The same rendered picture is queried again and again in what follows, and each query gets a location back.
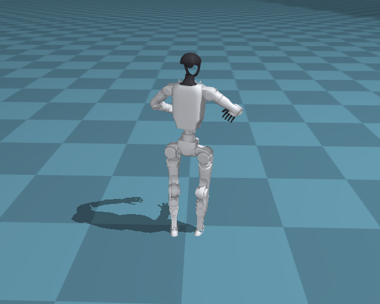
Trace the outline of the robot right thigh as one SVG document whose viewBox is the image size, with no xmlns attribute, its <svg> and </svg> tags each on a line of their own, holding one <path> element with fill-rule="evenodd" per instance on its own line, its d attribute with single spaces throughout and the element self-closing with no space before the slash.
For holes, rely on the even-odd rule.
<svg viewBox="0 0 380 304">
<path fill-rule="evenodd" d="M 213 150 L 209 146 L 198 145 L 196 156 L 199 161 L 199 186 L 196 188 L 195 195 L 199 200 L 203 200 L 206 188 L 209 189 L 213 167 Z"/>
</svg>

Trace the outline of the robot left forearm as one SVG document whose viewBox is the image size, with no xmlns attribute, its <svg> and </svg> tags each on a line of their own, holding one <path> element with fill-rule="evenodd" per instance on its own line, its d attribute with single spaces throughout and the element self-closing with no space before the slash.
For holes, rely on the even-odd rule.
<svg viewBox="0 0 380 304">
<path fill-rule="evenodd" d="M 160 103 L 161 103 L 161 108 L 159 109 L 160 111 L 172 113 L 172 105 L 171 104 L 167 104 L 164 101 L 162 101 Z"/>
</svg>

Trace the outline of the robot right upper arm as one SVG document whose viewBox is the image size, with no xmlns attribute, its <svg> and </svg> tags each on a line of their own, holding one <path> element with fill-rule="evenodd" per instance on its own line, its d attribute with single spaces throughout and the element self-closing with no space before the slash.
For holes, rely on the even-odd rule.
<svg viewBox="0 0 380 304">
<path fill-rule="evenodd" d="M 203 97 L 207 101 L 214 101 L 221 107 L 229 110 L 229 114 L 237 117 L 241 111 L 239 107 L 234 105 L 227 97 L 223 96 L 216 88 L 214 87 L 202 87 Z"/>
</svg>

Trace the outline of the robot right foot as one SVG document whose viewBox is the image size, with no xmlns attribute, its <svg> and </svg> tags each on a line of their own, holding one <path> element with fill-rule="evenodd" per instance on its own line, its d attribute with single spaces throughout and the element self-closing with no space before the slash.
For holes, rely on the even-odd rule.
<svg viewBox="0 0 380 304">
<path fill-rule="evenodd" d="M 204 225 L 203 225 L 203 227 L 205 228 Z M 204 228 L 203 228 L 203 230 L 204 230 Z M 197 228 L 196 228 L 196 230 L 195 230 L 195 232 L 194 232 L 194 235 L 195 235 L 195 236 L 200 236 L 202 233 L 203 233 L 203 232 L 200 232 L 200 228 L 198 229 L 198 231 L 197 231 Z"/>
</svg>

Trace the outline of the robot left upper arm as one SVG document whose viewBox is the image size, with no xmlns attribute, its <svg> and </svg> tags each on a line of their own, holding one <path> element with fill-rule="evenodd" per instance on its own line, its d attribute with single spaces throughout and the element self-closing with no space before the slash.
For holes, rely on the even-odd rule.
<svg viewBox="0 0 380 304">
<path fill-rule="evenodd" d="M 165 87 L 163 87 L 150 101 L 151 108 L 153 110 L 159 110 L 161 108 L 161 103 L 169 96 L 172 95 L 172 87 L 175 83 L 169 83 Z"/>
</svg>

